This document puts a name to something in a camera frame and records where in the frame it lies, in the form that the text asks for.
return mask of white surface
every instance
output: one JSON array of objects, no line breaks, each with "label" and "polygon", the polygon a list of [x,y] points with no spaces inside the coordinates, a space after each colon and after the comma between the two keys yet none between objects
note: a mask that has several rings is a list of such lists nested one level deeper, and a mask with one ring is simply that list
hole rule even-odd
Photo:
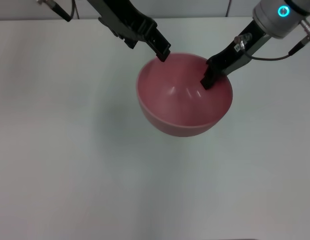
[{"label": "white surface", "polygon": [[[250,21],[158,24],[172,51],[208,58]],[[0,240],[310,239],[310,44],[232,73],[230,111],[192,138],[139,109],[153,57],[95,20],[0,22]]]},{"label": "white surface", "polygon": [[260,0],[233,0],[229,11],[230,17],[252,16],[254,7]]}]

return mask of pink bowl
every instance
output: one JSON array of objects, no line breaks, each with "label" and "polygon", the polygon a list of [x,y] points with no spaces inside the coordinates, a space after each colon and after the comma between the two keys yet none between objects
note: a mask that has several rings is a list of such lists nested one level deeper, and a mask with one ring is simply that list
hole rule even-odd
[{"label": "pink bowl", "polygon": [[233,92],[229,79],[221,77],[205,90],[200,80],[206,59],[172,53],[165,62],[147,63],[137,79],[139,104],[146,118],[160,131],[190,137],[204,133],[229,110]]}]

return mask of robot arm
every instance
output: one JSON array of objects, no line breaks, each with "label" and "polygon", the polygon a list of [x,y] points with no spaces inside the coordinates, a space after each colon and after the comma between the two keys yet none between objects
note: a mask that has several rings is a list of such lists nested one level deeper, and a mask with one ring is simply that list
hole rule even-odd
[{"label": "robot arm", "polygon": [[[65,12],[54,0],[37,1],[46,3],[64,18]],[[116,37],[123,39],[130,48],[133,49],[138,41],[146,42],[162,62],[166,60],[171,45],[157,30],[156,22],[140,13],[129,0],[88,2],[100,13],[99,21]],[[253,21],[226,49],[207,60],[208,68],[201,84],[205,89],[209,89],[220,75],[227,76],[252,59],[262,60],[252,55],[270,38],[283,39],[301,24],[307,36],[289,52],[289,55],[267,60],[281,60],[292,56],[310,41],[310,24],[306,20],[309,15],[310,0],[261,0],[254,8]]]},{"label": "robot arm", "polygon": [[211,88],[220,75],[227,76],[252,59],[256,59],[251,55],[271,37],[283,39],[301,24],[307,37],[300,41],[286,57],[292,56],[310,41],[310,24],[306,20],[309,15],[310,0],[261,0],[254,8],[254,20],[240,33],[239,37],[236,37],[221,53],[208,59],[208,68],[201,84],[205,89]]}]

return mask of cable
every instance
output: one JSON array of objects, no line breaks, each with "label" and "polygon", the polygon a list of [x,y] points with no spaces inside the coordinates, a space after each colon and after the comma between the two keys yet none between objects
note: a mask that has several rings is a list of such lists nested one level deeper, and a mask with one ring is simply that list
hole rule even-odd
[{"label": "cable", "polygon": [[229,11],[230,11],[230,7],[231,7],[231,3],[232,3],[232,0],[229,0],[229,4],[228,4],[228,8],[227,8],[227,12],[226,12],[226,17],[228,17],[228,15],[229,15]]},{"label": "cable", "polygon": [[77,5],[76,5],[76,2],[75,0],[74,1],[74,5],[75,5],[75,10],[76,10],[76,15],[77,15],[77,19],[79,19],[79,14],[78,14],[78,9],[77,9]]},{"label": "cable", "polygon": [[279,57],[279,58],[262,58],[262,57],[251,56],[249,53],[246,52],[244,41],[249,41],[249,37],[252,38],[252,35],[250,33],[240,35],[240,36],[235,37],[234,42],[236,44],[239,44],[240,50],[243,51],[245,56],[247,56],[250,59],[259,60],[259,61],[279,61],[279,60],[287,59],[291,57],[292,55],[296,54],[297,52],[299,52],[304,46],[306,46],[310,42],[310,36],[307,35],[288,52],[288,55]]},{"label": "cable", "polygon": [[247,57],[249,57],[250,59],[253,59],[253,60],[259,60],[259,61],[279,61],[279,60],[283,60],[283,59],[287,59],[290,57],[290,55],[286,55],[286,56],[283,56],[283,57],[279,57],[279,58],[262,58],[262,57],[254,57],[254,56],[251,56],[249,55],[246,50],[242,50],[244,55],[246,55]]},{"label": "cable", "polygon": [[74,13],[75,13],[75,0],[71,0],[71,13],[70,13],[70,18],[74,18]]}]

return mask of black cable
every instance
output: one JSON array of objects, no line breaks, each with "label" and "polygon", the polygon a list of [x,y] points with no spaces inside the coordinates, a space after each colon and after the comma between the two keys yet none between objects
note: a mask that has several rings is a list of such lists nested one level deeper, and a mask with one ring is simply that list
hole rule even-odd
[{"label": "black cable", "polygon": [[259,61],[279,61],[279,60],[283,60],[283,59],[287,59],[289,58],[291,55],[286,55],[286,56],[283,56],[283,57],[278,57],[278,58],[262,58],[262,57],[254,57],[254,56],[251,56],[249,55],[246,50],[242,50],[244,55],[246,55],[247,57],[249,57],[250,59],[253,59],[253,60],[259,60]]},{"label": "black cable", "polygon": [[71,0],[71,13],[70,13],[70,18],[74,18],[74,13],[75,13],[75,0]]},{"label": "black cable", "polygon": [[231,7],[231,3],[232,3],[232,0],[229,0],[229,3],[228,3],[228,8],[227,8],[227,12],[226,12],[226,17],[228,17],[228,15],[229,15],[229,11],[230,11],[230,7]]},{"label": "black cable", "polygon": [[77,9],[77,5],[76,5],[76,2],[75,0],[74,1],[74,5],[75,5],[75,10],[76,10],[76,15],[77,15],[77,19],[79,19],[79,14],[78,14],[78,9]]}]

